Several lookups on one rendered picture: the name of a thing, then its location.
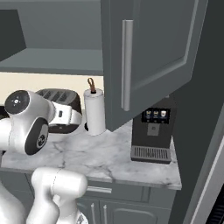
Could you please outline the black coffee machine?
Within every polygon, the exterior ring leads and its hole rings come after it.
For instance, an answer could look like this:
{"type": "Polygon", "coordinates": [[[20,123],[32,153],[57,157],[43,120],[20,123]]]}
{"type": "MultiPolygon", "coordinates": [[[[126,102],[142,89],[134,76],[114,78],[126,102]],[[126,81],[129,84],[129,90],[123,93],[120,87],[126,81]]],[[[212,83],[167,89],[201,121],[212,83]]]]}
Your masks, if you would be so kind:
{"type": "Polygon", "coordinates": [[[176,114],[176,103],[168,96],[133,119],[132,161],[157,164],[169,164],[172,161],[170,144],[176,114]]]}

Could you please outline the grey open wall cabinet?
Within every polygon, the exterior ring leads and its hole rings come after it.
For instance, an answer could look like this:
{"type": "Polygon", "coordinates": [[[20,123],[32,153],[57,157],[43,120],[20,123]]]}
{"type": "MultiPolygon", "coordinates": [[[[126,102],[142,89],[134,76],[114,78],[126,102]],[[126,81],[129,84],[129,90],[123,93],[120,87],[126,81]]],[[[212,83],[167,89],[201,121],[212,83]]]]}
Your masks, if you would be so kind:
{"type": "Polygon", "coordinates": [[[100,0],[0,0],[0,71],[102,75],[100,0]]]}

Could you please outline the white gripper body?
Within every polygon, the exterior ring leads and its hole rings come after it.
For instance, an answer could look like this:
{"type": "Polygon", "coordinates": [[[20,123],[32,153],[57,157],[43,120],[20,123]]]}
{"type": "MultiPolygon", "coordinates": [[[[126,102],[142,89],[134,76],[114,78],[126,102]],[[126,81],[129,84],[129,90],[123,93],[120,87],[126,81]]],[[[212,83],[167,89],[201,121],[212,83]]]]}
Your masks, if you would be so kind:
{"type": "Polygon", "coordinates": [[[72,112],[70,123],[74,125],[80,125],[82,121],[81,104],[79,102],[73,102],[71,104],[72,112]]]}

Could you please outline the grey drawer front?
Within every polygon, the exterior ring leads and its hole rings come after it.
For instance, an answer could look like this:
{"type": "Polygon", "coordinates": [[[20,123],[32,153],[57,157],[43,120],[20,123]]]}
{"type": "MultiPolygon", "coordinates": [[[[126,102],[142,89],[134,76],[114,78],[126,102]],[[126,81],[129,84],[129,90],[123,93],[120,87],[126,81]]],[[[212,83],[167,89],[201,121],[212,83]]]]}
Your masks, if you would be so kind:
{"type": "Polygon", "coordinates": [[[125,185],[117,183],[89,181],[88,186],[112,188],[112,193],[100,193],[86,191],[86,197],[94,197],[107,200],[124,200],[131,202],[147,202],[150,196],[150,188],[140,185],[125,185]]]}

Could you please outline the grey wall cabinet door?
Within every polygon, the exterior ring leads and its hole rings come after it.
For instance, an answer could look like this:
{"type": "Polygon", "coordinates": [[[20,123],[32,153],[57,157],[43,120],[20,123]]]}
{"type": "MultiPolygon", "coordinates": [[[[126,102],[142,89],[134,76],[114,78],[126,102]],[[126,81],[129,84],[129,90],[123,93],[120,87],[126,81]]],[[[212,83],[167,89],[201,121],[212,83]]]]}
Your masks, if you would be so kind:
{"type": "Polygon", "coordinates": [[[106,128],[114,131],[192,78],[208,0],[101,0],[106,128]],[[123,20],[133,20],[130,108],[122,99],[123,20]]]}

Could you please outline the dark brown toaster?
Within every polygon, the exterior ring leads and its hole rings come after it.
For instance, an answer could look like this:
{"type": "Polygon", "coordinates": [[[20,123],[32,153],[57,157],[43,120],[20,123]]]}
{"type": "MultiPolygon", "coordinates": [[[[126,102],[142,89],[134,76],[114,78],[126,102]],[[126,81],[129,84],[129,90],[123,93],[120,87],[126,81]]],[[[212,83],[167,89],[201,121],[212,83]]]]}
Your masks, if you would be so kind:
{"type": "Polygon", "coordinates": [[[81,103],[79,95],[68,89],[45,88],[37,91],[55,107],[54,118],[49,122],[49,132],[54,134],[69,134],[74,132],[79,125],[70,123],[73,102],[81,103]]]}

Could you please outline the dark grey tall cabinet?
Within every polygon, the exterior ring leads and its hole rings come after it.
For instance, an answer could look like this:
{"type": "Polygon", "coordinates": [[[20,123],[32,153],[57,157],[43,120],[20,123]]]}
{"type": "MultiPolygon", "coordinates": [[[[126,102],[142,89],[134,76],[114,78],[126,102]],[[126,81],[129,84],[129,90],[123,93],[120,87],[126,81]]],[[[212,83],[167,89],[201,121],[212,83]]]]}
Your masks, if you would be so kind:
{"type": "Polygon", "coordinates": [[[192,79],[172,96],[182,189],[169,224],[190,224],[224,133],[224,0],[208,0],[192,79]]]}

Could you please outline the grey base cabinet door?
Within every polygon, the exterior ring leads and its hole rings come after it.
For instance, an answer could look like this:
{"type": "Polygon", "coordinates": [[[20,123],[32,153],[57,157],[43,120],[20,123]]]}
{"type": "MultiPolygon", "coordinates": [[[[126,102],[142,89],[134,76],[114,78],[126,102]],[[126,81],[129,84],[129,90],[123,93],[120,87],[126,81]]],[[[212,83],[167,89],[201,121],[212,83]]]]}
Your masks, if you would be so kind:
{"type": "Polygon", "coordinates": [[[91,204],[94,203],[94,212],[95,212],[95,220],[96,224],[101,223],[100,209],[99,209],[99,201],[97,199],[77,199],[78,208],[88,219],[89,224],[93,224],[92,220],[92,212],[91,212],[91,204]]]}
{"type": "Polygon", "coordinates": [[[171,214],[170,209],[101,200],[102,224],[104,205],[107,205],[108,224],[168,224],[171,214]]]}

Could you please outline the white paper towel roll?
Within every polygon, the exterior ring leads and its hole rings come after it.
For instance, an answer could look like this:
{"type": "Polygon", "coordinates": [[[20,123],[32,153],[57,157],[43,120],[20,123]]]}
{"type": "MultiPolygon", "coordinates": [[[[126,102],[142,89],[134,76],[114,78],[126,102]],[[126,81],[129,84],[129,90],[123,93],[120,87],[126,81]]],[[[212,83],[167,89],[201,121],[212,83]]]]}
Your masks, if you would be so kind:
{"type": "Polygon", "coordinates": [[[88,133],[90,136],[98,136],[106,130],[103,91],[97,88],[93,94],[87,89],[84,92],[84,103],[88,133]]]}

